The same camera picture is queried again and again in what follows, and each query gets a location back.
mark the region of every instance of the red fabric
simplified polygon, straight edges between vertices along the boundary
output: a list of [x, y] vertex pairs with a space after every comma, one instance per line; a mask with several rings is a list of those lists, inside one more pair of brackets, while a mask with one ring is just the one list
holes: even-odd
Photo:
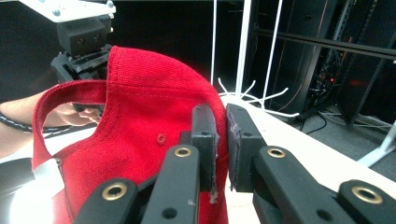
[[56, 223], [70, 223], [94, 189], [108, 179], [124, 177], [140, 184], [157, 174], [167, 149], [177, 145], [181, 131], [191, 129], [192, 109], [202, 103], [209, 103], [215, 115], [220, 140], [219, 197], [211, 204], [209, 193], [201, 193], [200, 223], [228, 223], [224, 106], [204, 78], [157, 53], [113, 47], [107, 82], [69, 82], [46, 92], [35, 109], [34, 168], [51, 158], [40, 132], [51, 109], [66, 102], [99, 104], [105, 100], [105, 113], [95, 133], [54, 155], [62, 160], [65, 183], [65, 190], [54, 197]]

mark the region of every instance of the brass grommet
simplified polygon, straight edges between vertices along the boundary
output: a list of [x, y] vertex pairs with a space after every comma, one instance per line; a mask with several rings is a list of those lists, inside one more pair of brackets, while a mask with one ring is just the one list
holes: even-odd
[[270, 154], [270, 156], [275, 158], [284, 158], [286, 156], [284, 151], [277, 148], [270, 148], [267, 150], [267, 152]]
[[382, 203], [384, 201], [377, 192], [365, 187], [355, 186], [352, 188], [352, 192], [360, 200], [367, 203]]
[[175, 150], [175, 155], [178, 157], [188, 157], [191, 155], [191, 149], [186, 147], [180, 147]]
[[127, 187], [124, 183], [117, 182], [105, 188], [102, 192], [102, 197], [107, 201], [114, 201], [124, 196], [126, 190]]

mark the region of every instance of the white tag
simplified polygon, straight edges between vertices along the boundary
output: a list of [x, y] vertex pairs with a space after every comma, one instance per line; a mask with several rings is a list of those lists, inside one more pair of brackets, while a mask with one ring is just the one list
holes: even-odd
[[42, 197], [52, 198], [64, 189], [64, 180], [55, 159], [50, 159], [37, 166], [33, 173], [35, 174], [35, 182], [43, 189], [40, 190]]

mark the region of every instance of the white wire stand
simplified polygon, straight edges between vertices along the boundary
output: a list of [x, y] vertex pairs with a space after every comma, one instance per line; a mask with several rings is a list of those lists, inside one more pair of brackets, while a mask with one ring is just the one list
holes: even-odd
[[[273, 60], [273, 56], [274, 56], [274, 49], [275, 49], [276, 36], [277, 36], [277, 28], [278, 28], [278, 25], [279, 25], [279, 18], [280, 18], [280, 12], [281, 12], [281, 9], [282, 9], [282, 3], [283, 3], [283, 0], [279, 0], [278, 6], [277, 6], [276, 24], [275, 24], [274, 36], [273, 36], [273, 40], [272, 40], [272, 46], [271, 46], [271, 52], [270, 52], [270, 60], [268, 62], [268, 69], [267, 69], [267, 76], [266, 76], [266, 79], [265, 79], [264, 91], [263, 91], [262, 98], [258, 99], [257, 97], [252, 98], [251, 95], [248, 95], [248, 91], [250, 91], [250, 89], [254, 86], [255, 81], [253, 81], [253, 84], [243, 94], [241, 94], [242, 82], [243, 82], [243, 77], [244, 77], [244, 72], [245, 72], [245, 59], [246, 59], [246, 51], [247, 51], [247, 44], [248, 44], [248, 27], [249, 27], [250, 11], [251, 11], [251, 0], [245, 0], [245, 3], [244, 3], [244, 14], [243, 14], [243, 18], [242, 18], [241, 42], [240, 42], [240, 45], [239, 45], [238, 69], [237, 69], [237, 75], [236, 75], [236, 84], [235, 84], [235, 92], [234, 92], [234, 94], [236, 96], [240, 97], [241, 99], [243, 97], [245, 97], [245, 96], [252, 98], [253, 100], [248, 101], [248, 102], [249, 103], [255, 103], [255, 102], [260, 103], [262, 105], [262, 109], [265, 112], [267, 112], [267, 113], [276, 114], [276, 115], [279, 115], [279, 116], [282, 116], [282, 117], [292, 118], [292, 117], [299, 116], [300, 114], [299, 113], [284, 114], [284, 113], [280, 113], [280, 112], [277, 112], [277, 111], [265, 109], [265, 106], [264, 106], [265, 100], [280, 96], [280, 95], [284, 94], [288, 90], [288, 88], [286, 88], [282, 92], [276, 93], [276, 94], [271, 95], [271, 96], [266, 96], [267, 89], [268, 89], [268, 80], [269, 80], [270, 73], [271, 73], [271, 64], [272, 64], [272, 60]], [[224, 91], [226, 93], [230, 94], [230, 92], [227, 92], [225, 90], [225, 88], [222, 86], [222, 84], [220, 84], [220, 86], [224, 89]]]
[[365, 155], [363, 158], [358, 160], [359, 163], [370, 167], [376, 162], [380, 161], [382, 158], [386, 157], [391, 151], [393, 151], [396, 146], [392, 145], [393, 139], [396, 137], [396, 120], [390, 128], [387, 136], [382, 142], [381, 146], [374, 149], [369, 154]]

